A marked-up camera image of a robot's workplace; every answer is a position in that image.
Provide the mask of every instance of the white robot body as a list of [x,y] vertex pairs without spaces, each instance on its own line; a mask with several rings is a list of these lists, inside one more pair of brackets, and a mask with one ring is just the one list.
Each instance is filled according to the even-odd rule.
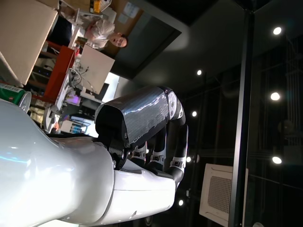
[[114,170],[103,144],[85,137],[51,140],[9,102],[0,100],[0,113],[0,226],[33,227],[54,219],[105,225],[172,206],[173,179],[129,160]]

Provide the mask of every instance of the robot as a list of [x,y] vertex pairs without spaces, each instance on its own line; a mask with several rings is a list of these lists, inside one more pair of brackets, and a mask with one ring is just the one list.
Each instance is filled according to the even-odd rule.
[[[46,135],[4,100],[0,113],[0,226],[34,227],[55,219],[107,225],[173,205],[185,170],[188,127],[171,89],[146,87],[101,105],[95,114],[98,138]],[[164,172],[168,121],[180,130]],[[145,164],[146,141],[154,135],[151,162]]]

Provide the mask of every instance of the ceiling air conditioner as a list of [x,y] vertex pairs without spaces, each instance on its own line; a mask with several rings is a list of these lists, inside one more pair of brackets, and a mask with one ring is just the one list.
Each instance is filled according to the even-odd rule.
[[[248,169],[245,175],[243,213],[245,213],[247,178]],[[231,189],[232,166],[206,164],[199,214],[227,227]]]

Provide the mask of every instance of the man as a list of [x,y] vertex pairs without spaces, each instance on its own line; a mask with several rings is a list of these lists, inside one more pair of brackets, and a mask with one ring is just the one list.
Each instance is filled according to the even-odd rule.
[[[72,8],[61,6],[57,23],[48,40],[68,46],[72,36],[72,23],[75,24],[75,15],[76,11]],[[115,25],[99,16],[78,16],[77,25],[80,26],[83,36],[87,38],[87,44],[95,49],[104,48],[108,41],[117,47],[127,46],[126,36],[115,32]]]

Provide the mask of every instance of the green can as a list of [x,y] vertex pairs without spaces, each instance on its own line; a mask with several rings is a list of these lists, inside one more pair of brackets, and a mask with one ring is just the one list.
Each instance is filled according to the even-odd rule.
[[18,105],[27,113],[32,94],[21,88],[0,83],[0,98]]

